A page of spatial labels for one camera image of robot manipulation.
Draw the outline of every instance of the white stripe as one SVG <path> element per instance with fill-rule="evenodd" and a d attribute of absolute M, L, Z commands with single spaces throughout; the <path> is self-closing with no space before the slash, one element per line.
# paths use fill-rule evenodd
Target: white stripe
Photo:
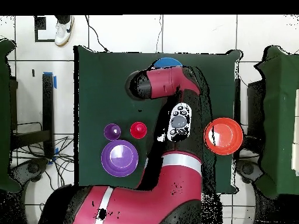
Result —
<path fill-rule="evenodd" d="M 146 168 L 147 168 L 147 163 L 148 163 L 148 158 L 145 160 L 144 169 L 146 169 Z"/>
<path fill-rule="evenodd" d="M 113 192 L 113 188 L 111 188 L 111 187 L 108 187 L 107 190 L 105 191 L 102 201 L 100 203 L 99 212 L 101 209 L 107 210 L 107 206 L 108 206 L 109 199 L 111 197 L 112 192 Z M 104 222 L 104 220 L 101 220 L 99 218 L 99 212 L 98 212 L 98 215 L 96 216 L 95 224 L 103 224 L 103 222 Z"/>
<path fill-rule="evenodd" d="M 164 166 L 184 166 L 194 169 L 201 175 L 201 163 L 192 156 L 183 155 L 183 154 L 168 154 L 163 156 L 163 164 Z"/>

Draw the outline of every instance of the sneaker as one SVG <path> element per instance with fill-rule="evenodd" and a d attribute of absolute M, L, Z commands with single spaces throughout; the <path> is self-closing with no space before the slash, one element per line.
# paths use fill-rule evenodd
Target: sneaker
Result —
<path fill-rule="evenodd" d="M 71 37 L 72 27 L 74 25 L 74 16 L 71 16 L 71 19 L 67 24 L 60 24 L 57 22 L 56 24 L 56 36 L 55 36 L 55 44 L 58 46 L 64 46 L 67 44 L 69 38 Z"/>

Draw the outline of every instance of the purple plate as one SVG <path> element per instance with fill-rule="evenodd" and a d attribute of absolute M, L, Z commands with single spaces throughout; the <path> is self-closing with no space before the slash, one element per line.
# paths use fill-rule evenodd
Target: purple plate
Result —
<path fill-rule="evenodd" d="M 115 140 L 105 146 L 101 161 L 107 173 L 115 177 L 125 177 L 136 169 L 138 153 L 131 143 Z"/>

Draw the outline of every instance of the black button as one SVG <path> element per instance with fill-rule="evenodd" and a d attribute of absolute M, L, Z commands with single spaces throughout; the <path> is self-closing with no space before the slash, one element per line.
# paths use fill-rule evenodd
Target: black button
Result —
<path fill-rule="evenodd" d="M 178 130 L 178 133 L 179 133 L 180 135 L 184 135 L 184 134 L 186 133 L 186 131 L 185 131 L 184 129 L 179 129 L 179 130 Z"/>

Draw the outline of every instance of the red cup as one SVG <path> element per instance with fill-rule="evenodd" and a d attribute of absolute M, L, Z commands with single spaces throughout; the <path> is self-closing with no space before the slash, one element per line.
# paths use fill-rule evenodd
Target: red cup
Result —
<path fill-rule="evenodd" d="M 141 139 L 147 134 L 147 126 L 142 122 L 135 122 L 130 128 L 133 138 Z"/>
<path fill-rule="evenodd" d="M 230 155 L 242 145 L 243 131 L 231 118 L 217 118 L 204 130 L 204 142 L 212 152 Z"/>

